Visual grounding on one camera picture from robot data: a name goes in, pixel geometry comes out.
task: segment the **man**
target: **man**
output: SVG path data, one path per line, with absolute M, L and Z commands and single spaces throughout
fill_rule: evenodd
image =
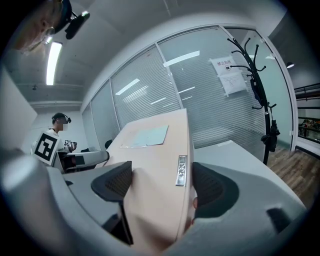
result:
M 49 128 L 46 132 L 49 134 L 52 134 L 54 136 L 59 137 L 58 133 L 60 131 L 66 131 L 68 129 L 68 123 L 71 123 L 71 119 L 67 117 L 63 113 L 56 113 L 52 117 L 52 128 Z M 36 145 L 37 145 L 37 140 L 32 143 L 31 147 L 31 154 L 33 154 Z M 61 140 L 59 141 L 58 148 L 57 150 L 67 150 L 69 152 L 73 152 L 77 148 L 77 143 L 76 142 L 70 142 L 68 144 L 64 144 Z

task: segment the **light blue paper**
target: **light blue paper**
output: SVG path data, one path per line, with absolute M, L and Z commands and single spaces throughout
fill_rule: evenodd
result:
M 163 144 L 166 138 L 168 127 L 168 125 L 164 125 L 149 130 L 139 131 L 135 135 L 131 147 L 136 148 Z

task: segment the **wooden floor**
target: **wooden floor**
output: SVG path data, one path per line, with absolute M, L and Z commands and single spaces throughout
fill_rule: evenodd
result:
M 320 160 L 298 149 L 278 147 L 270 152 L 267 166 L 301 199 L 307 208 L 314 202 L 320 187 Z

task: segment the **wooden desk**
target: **wooden desk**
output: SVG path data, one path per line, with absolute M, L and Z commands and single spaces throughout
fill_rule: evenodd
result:
M 169 127 L 162 145 L 121 148 L 138 131 L 164 125 Z M 187 110 L 181 109 L 128 123 L 109 146 L 109 161 L 96 166 L 132 161 L 133 181 L 124 209 L 136 250 L 160 253 L 189 227 L 194 216 L 193 151 Z M 180 155 L 187 155 L 185 187 L 176 186 Z

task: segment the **coat rack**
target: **coat rack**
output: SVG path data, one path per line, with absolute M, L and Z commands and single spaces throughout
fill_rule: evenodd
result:
M 264 119 L 265 119 L 265 135 L 262 136 L 261 141 L 265 144 L 265 150 L 264 150 L 264 157 L 263 157 L 263 163 L 267 165 L 268 157 L 269 157 L 269 151 L 274 152 L 276 150 L 277 145 L 277 136 L 280 134 L 276 120 L 273 120 L 272 117 L 272 108 L 274 108 L 277 104 L 273 104 L 270 106 L 270 103 L 267 100 L 266 92 L 264 90 L 264 86 L 261 82 L 260 76 L 258 72 L 263 71 L 266 66 L 263 66 L 262 69 L 257 69 L 256 67 L 256 57 L 259 45 L 257 44 L 255 47 L 255 53 L 253 61 L 250 58 L 249 54 L 247 53 L 247 43 L 250 41 L 250 37 L 244 44 L 244 49 L 241 47 L 241 45 L 237 42 L 236 39 L 233 38 L 233 41 L 229 38 L 227 39 L 231 43 L 233 43 L 239 50 L 234 50 L 231 53 L 240 53 L 245 58 L 246 62 L 248 63 L 249 67 L 243 66 L 243 65 L 231 65 L 230 67 L 241 67 L 246 68 L 251 74 L 247 74 L 247 77 L 251 77 L 250 84 L 251 88 L 254 93 L 254 98 L 259 102 L 260 107 L 252 107 L 254 110 L 261 110 L 264 108 Z M 271 119 L 272 119 L 272 125 L 270 126 L 270 114 L 268 111 L 268 108 L 270 108 L 271 112 Z

